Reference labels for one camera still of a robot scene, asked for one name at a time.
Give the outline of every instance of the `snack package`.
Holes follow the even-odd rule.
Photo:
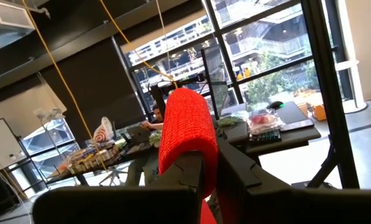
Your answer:
[[[220,128],[230,126],[240,122],[247,122],[249,114],[247,111],[236,111],[218,120],[218,126]]]
[[[249,118],[251,134],[261,134],[284,125],[275,110],[253,111]]]
[[[112,124],[107,117],[101,119],[101,125],[95,130],[93,139],[95,143],[109,141],[113,138],[114,133]]]

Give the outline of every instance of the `mouse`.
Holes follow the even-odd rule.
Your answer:
[[[283,102],[281,101],[274,101],[271,104],[267,106],[267,109],[278,109],[279,107],[282,107]]]

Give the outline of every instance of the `orange box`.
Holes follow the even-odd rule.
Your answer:
[[[324,121],[326,120],[326,113],[324,112],[324,107],[323,105],[316,105],[313,106],[314,113],[313,116],[318,120],[318,121]]]

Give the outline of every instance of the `whiteboard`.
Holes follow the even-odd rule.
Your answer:
[[[11,154],[15,155],[15,160],[10,157]],[[4,119],[0,119],[0,169],[13,165],[25,158],[26,155],[10,127]]]

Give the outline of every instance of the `red foam padding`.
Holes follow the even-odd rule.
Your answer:
[[[206,100],[192,90],[179,88],[167,100],[159,148],[159,174],[163,174],[180,154],[195,150],[204,156],[205,198],[216,186],[216,134]]]
[[[202,209],[200,214],[200,223],[201,224],[216,224],[216,219],[214,218],[209,205],[205,200],[202,201]]]

